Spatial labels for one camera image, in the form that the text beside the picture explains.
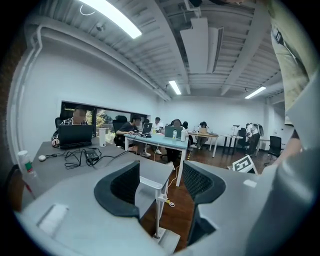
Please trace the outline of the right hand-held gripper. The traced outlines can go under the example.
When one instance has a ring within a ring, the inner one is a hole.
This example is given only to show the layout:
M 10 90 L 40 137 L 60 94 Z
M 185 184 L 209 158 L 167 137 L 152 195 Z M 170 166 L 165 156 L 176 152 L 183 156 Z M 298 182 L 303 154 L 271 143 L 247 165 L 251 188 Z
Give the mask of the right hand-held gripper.
M 249 155 L 245 155 L 243 158 L 233 162 L 232 170 L 239 173 L 251 173 L 258 175 L 255 164 Z

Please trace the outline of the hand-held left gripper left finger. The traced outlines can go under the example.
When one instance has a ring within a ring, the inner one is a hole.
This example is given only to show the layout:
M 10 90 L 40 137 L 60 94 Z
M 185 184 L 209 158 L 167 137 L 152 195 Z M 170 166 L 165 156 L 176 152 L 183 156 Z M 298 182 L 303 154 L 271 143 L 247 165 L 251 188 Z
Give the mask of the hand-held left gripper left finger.
M 30 238 L 53 256 L 169 256 L 175 234 L 141 226 L 146 193 L 162 212 L 162 185 L 140 175 L 140 162 L 64 179 L 16 217 Z

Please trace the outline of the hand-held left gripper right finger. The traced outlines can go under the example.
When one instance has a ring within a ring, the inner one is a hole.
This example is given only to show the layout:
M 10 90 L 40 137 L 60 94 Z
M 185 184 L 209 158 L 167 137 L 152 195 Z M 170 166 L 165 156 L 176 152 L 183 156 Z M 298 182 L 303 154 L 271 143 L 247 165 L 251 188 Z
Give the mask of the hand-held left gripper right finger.
M 259 176 L 195 161 L 184 161 L 182 176 L 194 211 L 187 246 L 176 255 L 246 255 Z

